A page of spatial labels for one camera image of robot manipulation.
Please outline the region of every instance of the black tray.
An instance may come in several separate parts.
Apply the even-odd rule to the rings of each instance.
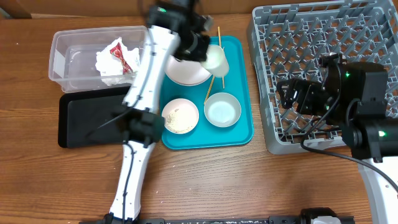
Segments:
[[[121,105],[129,86],[105,90],[67,93],[60,98],[58,144],[82,147],[95,144],[121,144],[123,139],[116,123],[87,134],[112,119],[112,110]]]

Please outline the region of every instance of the gray dish rack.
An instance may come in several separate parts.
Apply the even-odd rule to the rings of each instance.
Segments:
[[[260,111],[269,152],[304,152],[300,140],[313,116],[281,107],[276,84],[298,77],[318,80],[321,54],[343,53],[349,62],[383,64],[389,72],[387,116],[398,118],[398,15],[391,0],[345,0],[257,7],[248,27],[251,62],[257,73]],[[339,131],[315,131],[305,144],[345,145]]]

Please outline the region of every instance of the green light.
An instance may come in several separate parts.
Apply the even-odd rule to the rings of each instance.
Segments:
[[[380,137],[384,137],[385,135],[387,135],[384,131],[379,131],[379,136]]]

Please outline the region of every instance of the clear plastic container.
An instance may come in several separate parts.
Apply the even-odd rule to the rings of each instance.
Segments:
[[[95,67],[96,53],[122,37],[122,42],[128,50],[139,48],[141,59],[146,35],[145,26],[57,32],[51,46],[49,78],[60,84],[65,93],[128,86],[128,83],[107,86],[102,82],[105,78],[121,78],[123,74],[101,76]]]

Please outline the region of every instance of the white bowl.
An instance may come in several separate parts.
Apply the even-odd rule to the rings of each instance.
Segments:
[[[229,93],[216,93],[205,104],[206,119],[214,126],[226,128],[241,117],[242,108],[235,96]]]
[[[199,121],[198,108],[187,99],[175,99],[166,104],[162,111],[164,126],[172,133],[185,134],[194,129]]]
[[[178,61],[170,56],[166,64],[166,75],[175,83],[184,86],[199,85],[211,77],[210,72],[199,62]]]

